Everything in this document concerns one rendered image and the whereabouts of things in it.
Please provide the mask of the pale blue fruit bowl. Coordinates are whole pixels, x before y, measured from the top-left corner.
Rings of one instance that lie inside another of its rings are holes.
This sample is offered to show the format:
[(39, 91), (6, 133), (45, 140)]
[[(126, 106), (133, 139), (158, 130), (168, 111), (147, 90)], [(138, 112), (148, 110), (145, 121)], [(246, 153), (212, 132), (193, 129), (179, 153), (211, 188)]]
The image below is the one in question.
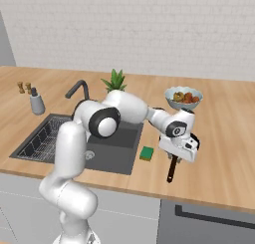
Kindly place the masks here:
[[(195, 102), (184, 103), (184, 102), (177, 102), (174, 100), (175, 93), (191, 93), (192, 97), (195, 99)], [(186, 108), (189, 110), (195, 109), (203, 100), (203, 94), (201, 91), (196, 89), (192, 89), (190, 87), (171, 87), (164, 92), (165, 98), (168, 104), (175, 110), (180, 110), (181, 108)]]

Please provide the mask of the green potted plant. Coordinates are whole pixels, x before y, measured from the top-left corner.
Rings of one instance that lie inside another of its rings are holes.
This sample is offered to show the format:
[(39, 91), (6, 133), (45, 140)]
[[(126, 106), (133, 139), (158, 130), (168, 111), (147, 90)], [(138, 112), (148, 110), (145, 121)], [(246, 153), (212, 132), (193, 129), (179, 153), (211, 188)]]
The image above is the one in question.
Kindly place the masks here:
[(124, 80), (125, 76), (123, 75), (123, 71), (117, 72), (115, 69), (112, 69), (111, 79), (109, 81), (103, 79), (103, 82), (107, 86), (106, 90), (108, 92), (113, 90), (123, 91), (126, 88)]

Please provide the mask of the grey dishwasher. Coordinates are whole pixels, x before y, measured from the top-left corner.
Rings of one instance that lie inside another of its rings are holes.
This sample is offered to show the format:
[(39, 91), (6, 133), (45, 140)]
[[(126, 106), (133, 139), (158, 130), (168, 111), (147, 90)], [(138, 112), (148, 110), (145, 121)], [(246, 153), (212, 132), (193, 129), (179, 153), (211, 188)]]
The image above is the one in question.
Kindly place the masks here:
[(174, 207), (185, 212), (255, 224), (255, 214), (169, 200), (160, 201), (156, 244), (255, 244), (255, 230), (176, 216)]

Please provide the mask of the black pan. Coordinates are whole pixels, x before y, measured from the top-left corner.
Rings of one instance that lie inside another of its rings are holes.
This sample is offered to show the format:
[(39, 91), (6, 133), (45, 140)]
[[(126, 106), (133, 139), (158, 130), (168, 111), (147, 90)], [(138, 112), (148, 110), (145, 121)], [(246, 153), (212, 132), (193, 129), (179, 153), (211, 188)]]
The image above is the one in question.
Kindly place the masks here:
[[(190, 134), (190, 137), (194, 138), (197, 142), (198, 142), (198, 149), (200, 147), (200, 141), (199, 139), (197, 138), (197, 136), (193, 133)], [(171, 160), (171, 163), (170, 163), (170, 167), (169, 167), (169, 171), (168, 171), (168, 175), (167, 175), (167, 179), (166, 181), (168, 183), (171, 183), (173, 181), (173, 176), (174, 176), (174, 172), (175, 172), (175, 167), (176, 167), (176, 164), (178, 162), (181, 162), (182, 161), (182, 158), (179, 158), (177, 157), (176, 155), (172, 155), (168, 152), (166, 152), (167, 155), (168, 155), (168, 158)]]

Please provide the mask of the grey tall cabinet side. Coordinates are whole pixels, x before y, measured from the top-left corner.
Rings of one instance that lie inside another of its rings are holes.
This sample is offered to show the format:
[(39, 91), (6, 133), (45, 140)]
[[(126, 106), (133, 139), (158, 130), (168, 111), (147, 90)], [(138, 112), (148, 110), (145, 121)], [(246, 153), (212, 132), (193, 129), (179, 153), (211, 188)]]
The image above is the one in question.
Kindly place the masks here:
[(15, 66), (16, 61), (12, 52), (7, 30), (0, 12), (0, 66)]

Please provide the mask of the dark grey tap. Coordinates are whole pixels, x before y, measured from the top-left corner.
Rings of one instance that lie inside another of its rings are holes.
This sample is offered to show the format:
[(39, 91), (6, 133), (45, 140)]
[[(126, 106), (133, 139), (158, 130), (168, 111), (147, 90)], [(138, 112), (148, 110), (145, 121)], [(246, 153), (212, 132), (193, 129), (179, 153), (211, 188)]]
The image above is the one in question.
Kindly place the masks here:
[(80, 101), (80, 103), (89, 100), (89, 99), (90, 99), (90, 96), (89, 96), (89, 88), (88, 88), (88, 85), (87, 85), (86, 81), (84, 81), (84, 80), (79, 80), (79, 81), (77, 81), (77, 82), (68, 90), (68, 92), (65, 94), (65, 98), (66, 98), (66, 99), (70, 99), (70, 98), (72, 97), (72, 95), (77, 91), (77, 89), (78, 89), (79, 87), (82, 87), (82, 88), (83, 88), (83, 91), (84, 91), (84, 98)]

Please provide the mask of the grey soap dispenser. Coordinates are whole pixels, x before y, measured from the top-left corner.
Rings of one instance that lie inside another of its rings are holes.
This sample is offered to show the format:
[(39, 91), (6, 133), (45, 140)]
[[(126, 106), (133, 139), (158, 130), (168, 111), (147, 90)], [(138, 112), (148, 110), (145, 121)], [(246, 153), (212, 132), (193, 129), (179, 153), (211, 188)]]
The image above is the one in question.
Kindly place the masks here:
[(41, 95), (37, 92), (37, 89), (33, 87), (31, 89), (30, 104), (32, 113), (36, 116), (42, 115), (45, 112), (45, 105)]

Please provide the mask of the dark grey sink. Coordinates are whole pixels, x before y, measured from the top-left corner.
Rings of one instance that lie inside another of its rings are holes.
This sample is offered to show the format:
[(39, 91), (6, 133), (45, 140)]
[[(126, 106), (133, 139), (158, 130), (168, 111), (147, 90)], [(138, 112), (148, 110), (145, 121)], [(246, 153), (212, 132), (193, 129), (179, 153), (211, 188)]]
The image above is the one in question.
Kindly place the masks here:
[(91, 136), (87, 150), (93, 151), (95, 156), (86, 162), (86, 168), (131, 175), (142, 128), (142, 123), (121, 122), (109, 138)]

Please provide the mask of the white cupboard door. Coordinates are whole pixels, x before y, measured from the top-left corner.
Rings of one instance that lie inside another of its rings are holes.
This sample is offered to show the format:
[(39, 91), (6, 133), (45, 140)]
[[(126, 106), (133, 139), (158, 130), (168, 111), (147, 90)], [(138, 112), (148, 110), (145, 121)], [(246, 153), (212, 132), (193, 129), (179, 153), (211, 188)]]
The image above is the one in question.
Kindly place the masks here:
[[(0, 209), (7, 229), (0, 240), (11, 244), (53, 244), (62, 233), (60, 212), (44, 199), (0, 193)], [(158, 219), (100, 210), (89, 219), (102, 244), (156, 244)]]

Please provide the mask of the orange fruit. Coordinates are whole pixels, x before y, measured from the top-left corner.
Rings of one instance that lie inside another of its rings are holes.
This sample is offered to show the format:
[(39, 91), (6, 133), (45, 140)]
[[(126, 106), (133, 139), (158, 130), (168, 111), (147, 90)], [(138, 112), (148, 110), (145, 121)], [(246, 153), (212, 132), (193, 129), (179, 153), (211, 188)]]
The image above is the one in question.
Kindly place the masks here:
[(184, 95), (184, 101), (185, 104), (191, 104), (191, 103), (198, 103), (199, 97), (195, 97), (192, 93), (186, 93)]

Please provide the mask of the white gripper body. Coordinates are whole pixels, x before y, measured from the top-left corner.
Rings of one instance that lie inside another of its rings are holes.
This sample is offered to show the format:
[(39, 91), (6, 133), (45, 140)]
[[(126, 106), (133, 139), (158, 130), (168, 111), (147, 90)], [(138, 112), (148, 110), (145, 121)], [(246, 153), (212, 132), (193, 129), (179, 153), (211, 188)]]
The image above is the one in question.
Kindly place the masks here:
[(189, 162), (196, 159), (198, 151), (198, 142), (192, 137), (168, 137), (162, 134), (158, 146), (164, 151)]

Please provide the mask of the white drawer front panel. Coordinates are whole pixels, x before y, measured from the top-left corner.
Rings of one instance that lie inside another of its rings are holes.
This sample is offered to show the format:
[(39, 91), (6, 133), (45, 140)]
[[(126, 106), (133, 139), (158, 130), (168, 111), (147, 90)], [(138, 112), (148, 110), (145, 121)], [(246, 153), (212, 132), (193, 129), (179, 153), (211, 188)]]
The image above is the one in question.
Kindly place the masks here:
[[(26, 199), (42, 200), (39, 193), (40, 179), (0, 173), (0, 193), (20, 196)], [(157, 220), (160, 200), (158, 198), (91, 188), (99, 199), (99, 209), (103, 211), (138, 216)]]

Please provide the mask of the green and yellow sponge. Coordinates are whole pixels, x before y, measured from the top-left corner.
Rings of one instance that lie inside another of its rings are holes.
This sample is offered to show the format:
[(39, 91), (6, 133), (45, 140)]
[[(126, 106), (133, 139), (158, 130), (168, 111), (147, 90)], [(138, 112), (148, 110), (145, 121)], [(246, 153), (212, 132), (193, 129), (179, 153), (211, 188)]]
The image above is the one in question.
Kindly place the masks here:
[(150, 161), (153, 155), (153, 148), (144, 146), (140, 152), (139, 158), (142, 160)]

